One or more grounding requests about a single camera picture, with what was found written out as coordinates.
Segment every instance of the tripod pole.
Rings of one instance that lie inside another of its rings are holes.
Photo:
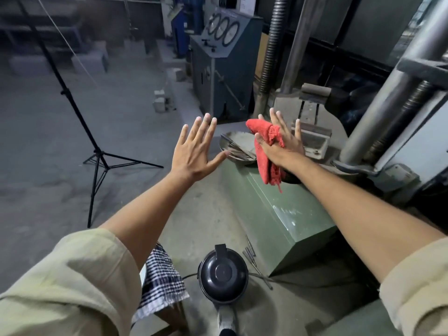
[[[53,57],[51,56],[51,54],[48,51],[45,44],[43,43],[43,40],[42,40],[39,32],[36,29],[36,26],[31,21],[30,14],[28,14],[28,11],[25,9],[22,1],[17,0],[17,3],[19,4],[20,11],[22,12],[23,16],[25,17],[25,20],[26,20],[29,28],[31,29],[31,32],[33,32],[33,34],[34,34],[34,37],[36,38],[36,41],[39,44],[40,49],[42,49],[43,55],[45,55],[45,57],[47,58],[47,61],[50,64],[50,67],[52,68],[53,73],[56,75],[56,78],[59,81],[60,86],[62,87],[61,94],[65,95],[67,97],[68,101],[70,102],[70,105],[72,105],[73,110],[76,113],[76,116],[78,117],[79,121],[81,122],[81,125],[82,125],[84,131],[86,131],[87,136],[89,137],[89,139],[94,147],[94,152],[95,153],[101,152],[101,149],[99,148],[98,144],[96,143],[95,139],[93,138],[93,135],[90,132],[90,129],[87,127],[87,124],[86,124],[84,118],[82,117],[82,114],[79,111],[79,108],[75,103],[75,100],[73,99],[72,93],[70,92],[69,88],[67,87],[64,80],[62,79],[62,77],[56,67],[56,64],[53,60]],[[103,163],[103,165],[107,168],[108,164],[106,163],[106,160],[104,159],[103,155],[100,156],[100,159],[101,159],[101,162]]]

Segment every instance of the person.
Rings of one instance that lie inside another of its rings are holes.
[[[380,297],[395,327],[405,336],[448,334],[445,235],[306,158],[300,122],[292,135],[281,113],[271,110],[270,116],[285,149],[269,146],[259,134],[255,138],[273,163],[317,197],[381,282]],[[0,335],[128,335],[141,298],[139,269],[188,188],[226,159],[227,152],[207,159],[215,128],[209,114],[198,117],[189,134],[185,125],[163,180],[99,228],[62,238],[1,294]],[[233,323],[226,321],[222,334],[234,335]]]

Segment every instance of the forearm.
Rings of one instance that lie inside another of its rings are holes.
[[[439,230],[323,169],[288,155],[286,168],[317,197],[347,242],[382,282],[395,265],[444,237]]]
[[[187,175],[171,172],[124,206],[100,228],[111,231],[120,239],[140,269],[154,249],[177,203],[192,184]]]

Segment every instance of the concrete floor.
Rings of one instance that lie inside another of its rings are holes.
[[[59,239],[87,225],[93,166],[81,165],[93,151],[86,134],[53,75],[20,78],[2,64],[0,80],[0,290],[10,286],[44,257]],[[111,57],[109,73],[87,76],[70,68],[62,75],[102,149],[159,163],[163,170],[133,166],[108,173],[98,191],[94,226],[154,185],[170,169],[183,124],[178,111],[157,114],[153,90],[165,84],[157,56],[125,60]],[[222,187],[218,169],[196,183],[171,215],[160,242],[181,275],[197,271],[215,244],[241,252],[246,246]],[[337,261],[323,265],[302,262],[281,276],[300,286],[273,284],[269,291],[251,279],[237,306],[241,335],[307,335],[305,326],[328,325],[360,302],[359,284],[309,288],[346,277]],[[216,311],[195,277],[185,281],[184,301],[191,335],[217,335]],[[133,336],[151,335],[163,322],[151,316],[138,322]]]

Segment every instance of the white cable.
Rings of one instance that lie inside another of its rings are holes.
[[[67,44],[67,46],[70,48],[70,50],[72,51],[73,55],[75,56],[76,60],[78,60],[79,64],[81,65],[81,67],[84,69],[84,71],[86,71],[87,75],[89,76],[89,78],[93,81],[93,83],[95,84],[95,86],[98,87],[97,82],[95,81],[95,79],[92,77],[92,75],[90,75],[90,73],[87,71],[87,68],[82,64],[81,60],[79,59],[79,57],[76,55],[76,53],[73,51],[72,47],[70,46],[69,42],[67,41],[67,39],[65,38],[64,34],[62,34],[62,32],[59,30],[59,27],[56,25],[56,23],[53,21],[53,18],[50,16],[50,14],[48,14],[47,9],[45,8],[45,6],[43,5],[41,0],[38,0],[43,11],[45,12],[45,14],[47,14],[48,18],[50,19],[50,21],[53,23],[54,27],[56,27],[57,31],[59,32],[59,34],[62,36],[62,38],[64,39],[65,43]]]

